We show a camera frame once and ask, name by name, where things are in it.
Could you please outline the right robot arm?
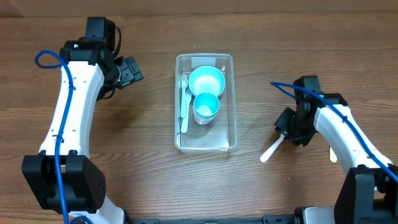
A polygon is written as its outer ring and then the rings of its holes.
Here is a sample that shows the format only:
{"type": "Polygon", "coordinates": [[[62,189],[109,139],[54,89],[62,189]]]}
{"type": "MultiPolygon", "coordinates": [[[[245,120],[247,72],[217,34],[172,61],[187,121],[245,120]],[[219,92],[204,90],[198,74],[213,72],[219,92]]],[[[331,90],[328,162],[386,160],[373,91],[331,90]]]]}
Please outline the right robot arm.
{"type": "Polygon", "coordinates": [[[296,109],[275,122],[280,140],[306,146],[321,134],[345,181],[332,207],[296,208],[292,223],[397,223],[397,166],[383,156],[354,120],[339,93],[296,93],[296,109]]]}

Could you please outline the blue plastic cup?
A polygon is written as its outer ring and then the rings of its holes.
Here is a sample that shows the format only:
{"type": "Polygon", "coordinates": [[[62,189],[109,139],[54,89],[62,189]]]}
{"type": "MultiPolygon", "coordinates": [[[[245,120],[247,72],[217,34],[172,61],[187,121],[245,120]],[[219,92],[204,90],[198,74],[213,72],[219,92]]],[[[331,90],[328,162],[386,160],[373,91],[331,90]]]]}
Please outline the blue plastic cup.
{"type": "Polygon", "coordinates": [[[219,108],[219,98],[212,93],[200,93],[193,102],[193,111],[201,118],[214,117],[219,108]]]}

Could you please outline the pink plastic spoon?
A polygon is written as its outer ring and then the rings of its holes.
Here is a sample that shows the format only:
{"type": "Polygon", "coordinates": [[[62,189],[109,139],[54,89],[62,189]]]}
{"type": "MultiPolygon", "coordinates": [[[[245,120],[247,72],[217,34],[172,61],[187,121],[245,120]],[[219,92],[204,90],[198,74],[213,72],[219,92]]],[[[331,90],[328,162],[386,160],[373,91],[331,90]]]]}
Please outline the pink plastic spoon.
{"type": "Polygon", "coordinates": [[[275,150],[279,147],[279,145],[284,140],[285,136],[283,134],[280,135],[279,139],[276,140],[259,158],[262,163],[265,163],[269,160],[271,155],[275,152],[275,150]]]}

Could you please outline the green plastic cup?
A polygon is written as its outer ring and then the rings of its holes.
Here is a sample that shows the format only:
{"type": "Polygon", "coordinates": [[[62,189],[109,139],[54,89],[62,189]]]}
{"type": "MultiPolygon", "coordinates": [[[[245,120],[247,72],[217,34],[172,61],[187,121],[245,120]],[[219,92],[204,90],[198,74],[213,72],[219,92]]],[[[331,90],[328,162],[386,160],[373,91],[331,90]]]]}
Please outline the green plastic cup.
{"type": "Polygon", "coordinates": [[[194,115],[194,120],[197,122],[197,121],[203,121],[203,120],[210,120],[210,121],[212,121],[213,120],[213,118],[214,118],[214,116],[213,117],[210,117],[210,118],[202,118],[202,117],[199,117],[199,116],[197,116],[196,114],[194,115]]]}

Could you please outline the light blue plastic fork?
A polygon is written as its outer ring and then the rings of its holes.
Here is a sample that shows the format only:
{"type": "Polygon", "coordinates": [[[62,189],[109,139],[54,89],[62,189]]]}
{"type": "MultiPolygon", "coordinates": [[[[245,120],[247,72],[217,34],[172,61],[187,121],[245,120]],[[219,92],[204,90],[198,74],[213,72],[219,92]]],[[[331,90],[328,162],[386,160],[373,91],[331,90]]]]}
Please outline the light blue plastic fork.
{"type": "Polygon", "coordinates": [[[190,107],[190,102],[192,100],[192,92],[187,89],[185,92],[185,102],[184,102],[184,109],[183,111],[185,112],[185,116],[182,118],[182,124],[181,124],[181,133],[186,134],[188,130],[188,120],[189,120],[189,107],[190,107]]]}

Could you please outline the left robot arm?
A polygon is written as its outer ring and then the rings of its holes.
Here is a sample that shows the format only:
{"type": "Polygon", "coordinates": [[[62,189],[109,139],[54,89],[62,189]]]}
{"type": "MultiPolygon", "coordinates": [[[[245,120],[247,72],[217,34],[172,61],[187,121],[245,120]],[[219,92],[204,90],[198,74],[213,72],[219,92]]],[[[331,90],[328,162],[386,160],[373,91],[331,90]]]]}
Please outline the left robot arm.
{"type": "Polygon", "coordinates": [[[62,82],[49,131],[35,156],[25,156],[22,173],[38,204],[65,223],[131,223],[127,211],[106,195],[106,178],[91,161],[89,140],[95,104],[143,76],[133,57],[120,57],[120,41],[89,35],[69,40],[51,55],[62,82]]]}

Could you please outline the blue plastic bowl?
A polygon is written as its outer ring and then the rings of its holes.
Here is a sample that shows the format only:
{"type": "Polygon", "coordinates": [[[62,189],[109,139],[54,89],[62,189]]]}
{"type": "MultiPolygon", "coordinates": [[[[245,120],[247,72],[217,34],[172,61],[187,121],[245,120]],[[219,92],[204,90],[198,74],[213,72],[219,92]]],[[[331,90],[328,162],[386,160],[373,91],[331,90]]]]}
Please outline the blue plastic bowl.
{"type": "Polygon", "coordinates": [[[188,86],[194,96],[211,93],[220,97],[226,86],[224,74],[209,65],[196,68],[189,76],[188,86]]]}

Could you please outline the pale green plastic fork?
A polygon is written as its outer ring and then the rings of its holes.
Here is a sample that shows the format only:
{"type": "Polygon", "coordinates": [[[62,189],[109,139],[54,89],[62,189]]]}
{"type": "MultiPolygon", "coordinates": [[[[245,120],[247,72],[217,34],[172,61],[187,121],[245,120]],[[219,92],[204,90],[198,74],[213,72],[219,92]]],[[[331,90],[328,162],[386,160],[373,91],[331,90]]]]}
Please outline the pale green plastic fork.
{"type": "Polygon", "coordinates": [[[188,77],[186,73],[182,73],[181,75],[181,88],[182,88],[182,96],[181,96],[181,118],[185,118],[186,117],[186,89],[188,86],[188,77]]]}

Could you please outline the pink plastic cup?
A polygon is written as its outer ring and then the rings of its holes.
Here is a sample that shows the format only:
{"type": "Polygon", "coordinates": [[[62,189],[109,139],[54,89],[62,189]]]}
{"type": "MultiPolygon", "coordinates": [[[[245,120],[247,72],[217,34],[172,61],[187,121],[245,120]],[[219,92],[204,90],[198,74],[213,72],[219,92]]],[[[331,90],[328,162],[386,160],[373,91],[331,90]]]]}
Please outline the pink plastic cup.
{"type": "Polygon", "coordinates": [[[206,124],[208,124],[210,122],[210,120],[201,120],[201,121],[197,121],[197,123],[199,124],[199,125],[206,125],[206,124]]]}

